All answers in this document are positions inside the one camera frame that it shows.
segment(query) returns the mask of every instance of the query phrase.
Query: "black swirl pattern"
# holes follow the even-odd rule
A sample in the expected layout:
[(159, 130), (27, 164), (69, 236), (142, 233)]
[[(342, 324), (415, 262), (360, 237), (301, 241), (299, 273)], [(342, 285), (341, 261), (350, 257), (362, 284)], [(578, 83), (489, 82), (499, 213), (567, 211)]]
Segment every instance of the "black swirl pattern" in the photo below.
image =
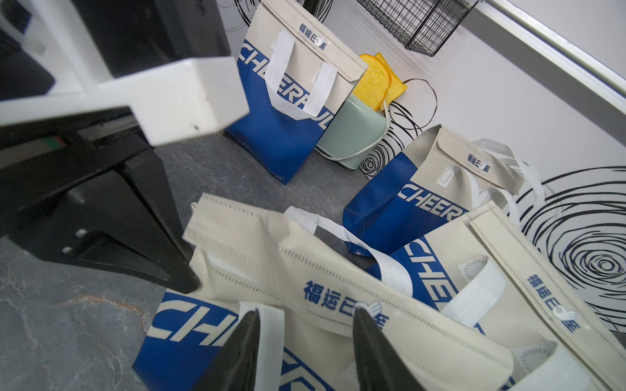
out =
[(518, 199), (522, 231), (605, 326), (626, 333), (626, 166), (588, 168), (543, 182), (546, 205)]
[(437, 112), (437, 93), (433, 87), (424, 79), (409, 79), (404, 82), (420, 80), (424, 81), (433, 90), (435, 107), (431, 119), (426, 125), (419, 126), (413, 121), (413, 115), (403, 105), (396, 101), (389, 105), (389, 115), (391, 116), (391, 126), (387, 135), (378, 143), (366, 156), (360, 165), (361, 171), (371, 180), (393, 159), (397, 154), (415, 140), (423, 132), (423, 128), (433, 120)]

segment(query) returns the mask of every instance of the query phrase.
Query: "white bag handle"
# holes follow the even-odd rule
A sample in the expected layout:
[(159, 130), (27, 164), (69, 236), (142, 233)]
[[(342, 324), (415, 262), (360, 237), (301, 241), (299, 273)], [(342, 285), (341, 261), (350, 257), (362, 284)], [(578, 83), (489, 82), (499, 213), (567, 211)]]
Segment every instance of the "white bag handle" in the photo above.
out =
[(325, 61), (322, 63), (315, 85), (313, 85), (313, 90), (304, 104), (304, 109), (300, 109), (278, 95), (278, 88), (287, 70), (291, 52), (294, 50), (294, 44), (294, 36), (289, 34), (287, 30), (280, 29), (278, 39), (274, 45), (274, 52), (265, 69), (265, 86), (267, 87), (267, 94), (272, 106), (281, 113), (300, 121), (302, 119), (315, 118), (319, 115), (331, 93), (332, 85), (335, 83), (337, 68)]
[(348, 231), (342, 225), (326, 217), (321, 217), (320, 215), (293, 206), (290, 206), (284, 214), (298, 223), (311, 235), (313, 235), (316, 228), (320, 226), (343, 241), (348, 241), (365, 248), (372, 253), (372, 256), (376, 259), (381, 268), (381, 281), (395, 290), (409, 297), (413, 297), (413, 281), (411, 280), (409, 272), (401, 263), (391, 258), (389, 255), (371, 248), (367, 243), (354, 236), (352, 232)]
[(513, 150), (507, 145), (504, 145), (494, 140), (490, 140), (488, 138), (476, 140), (474, 141), (474, 143), (480, 148), (483, 148), (485, 151), (496, 152), (514, 159), (515, 163), (508, 163), (505, 159), (500, 159), (500, 161), (505, 162), (505, 164), (507, 164), (509, 167), (519, 167), (521, 173), (524, 174), (524, 178), (530, 183), (530, 185), (533, 187), (533, 191), (535, 192), (535, 209), (539, 209), (546, 204), (546, 194), (543, 190), (543, 184), (541, 183), (539, 173), (534, 167), (524, 163), (521, 159), (519, 159), (515, 152), (513, 152)]
[(552, 354), (511, 391), (583, 391), (591, 380), (560, 343), (549, 341)]
[[(487, 186), (487, 187), (480, 189), (479, 195), (483, 197), (482, 195), (484, 193), (489, 194), (490, 190), (499, 191), (506, 198), (506, 203), (509, 206), (509, 218), (511, 219), (513, 224), (515, 224), (515, 226), (519, 228), (520, 227), (520, 209), (517, 207), (517, 202), (515, 202), (515, 200), (513, 199), (513, 195), (509, 193), (508, 190), (501, 189), (495, 186)], [(481, 205), (484, 205), (490, 199), (491, 199), (491, 195), (489, 194), (489, 196), (484, 197)]]
[(441, 176), (439, 177), (439, 180), (437, 181), (437, 185), (446, 188), (448, 187), (448, 184), (450, 183), (450, 181), (452, 180), (452, 178), (457, 174), (457, 172), (462, 171), (465, 176), (467, 176), (467, 179), (469, 181), (469, 191), (471, 193), (471, 208), (472, 210), (476, 209), (477, 207), (480, 206), (480, 198), (478, 196), (478, 182), (476, 182), (476, 178), (474, 178), (474, 175), (472, 175), (472, 173), (470, 173), (468, 170), (466, 170), (465, 168), (459, 166), (459, 165), (451, 165), (446, 167), (445, 170), (443, 170), (443, 172), (441, 173)]
[(243, 319), (246, 313), (254, 310), (259, 311), (260, 318), (254, 391), (278, 390), (282, 368), (282, 351), (285, 345), (285, 312), (269, 305), (240, 302), (237, 323)]
[(441, 310), (443, 315), (467, 327), (474, 327), (498, 302), (505, 291), (506, 280), (493, 261), (461, 289)]

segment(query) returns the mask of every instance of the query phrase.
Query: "yellow bread slice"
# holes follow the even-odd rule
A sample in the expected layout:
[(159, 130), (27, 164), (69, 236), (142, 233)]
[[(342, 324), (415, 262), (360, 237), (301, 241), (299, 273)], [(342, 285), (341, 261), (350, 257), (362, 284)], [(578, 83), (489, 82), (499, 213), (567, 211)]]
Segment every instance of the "yellow bread slice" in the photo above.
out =
[(391, 73), (391, 86), (387, 90), (387, 95), (385, 95), (385, 103), (387, 103), (387, 106), (389, 106), (392, 101), (394, 101), (398, 96), (402, 95), (402, 93), (406, 91), (406, 85), (402, 84), (402, 81), (400, 81), (396, 74), (393, 73), (393, 70), (391, 69), (389, 64), (387, 64), (387, 61), (385, 60), (385, 57), (382, 56), (382, 54), (378, 53), (376, 55), (376, 58), (381, 60), (381, 62), (385, 64), (385, 66), (389, 70), (389, 73)]
[(382, 61), (374, 56), (362, 54), (359, 57), (369, 67), (352, 93), (371, 107), (372, 110), (376, 110), (381, 105), (387, 90), (391, 86), (391, 72), (389, 72), (389, 68)]

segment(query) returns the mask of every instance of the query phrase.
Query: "white wall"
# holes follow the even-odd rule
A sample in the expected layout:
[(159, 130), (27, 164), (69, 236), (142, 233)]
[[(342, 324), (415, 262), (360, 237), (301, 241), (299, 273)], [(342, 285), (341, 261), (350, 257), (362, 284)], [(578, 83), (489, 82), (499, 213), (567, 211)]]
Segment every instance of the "white wall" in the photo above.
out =
[(626, 78), (626, 1), (512, 0), (519, 8)]
[[(470, 17), (479, 18), (476, 11)], [(439, 98), (433, 124), (506, 143), (542, 178), (626, 164), (626, 147), (463, 25), (430, 58), (405, 50), (356, 0), (335, 1), (324, 24), (357, 54), (382, 52), (400, 79), (427, 79)], [(426, 121), (434, 107), (425, 84), (409, 87), (399, 102)]]

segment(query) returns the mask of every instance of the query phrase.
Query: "mint green bucket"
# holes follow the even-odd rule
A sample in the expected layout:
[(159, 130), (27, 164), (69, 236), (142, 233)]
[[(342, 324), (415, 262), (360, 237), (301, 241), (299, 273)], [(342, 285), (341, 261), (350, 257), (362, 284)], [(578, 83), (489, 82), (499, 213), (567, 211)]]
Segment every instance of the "mint green bucket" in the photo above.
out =
[(355, 170), (389, 131), (389, 110), (384, 102), (383, 106), (385, 116), (350, 94), (317, 142), (317, 150), (328, 160)]

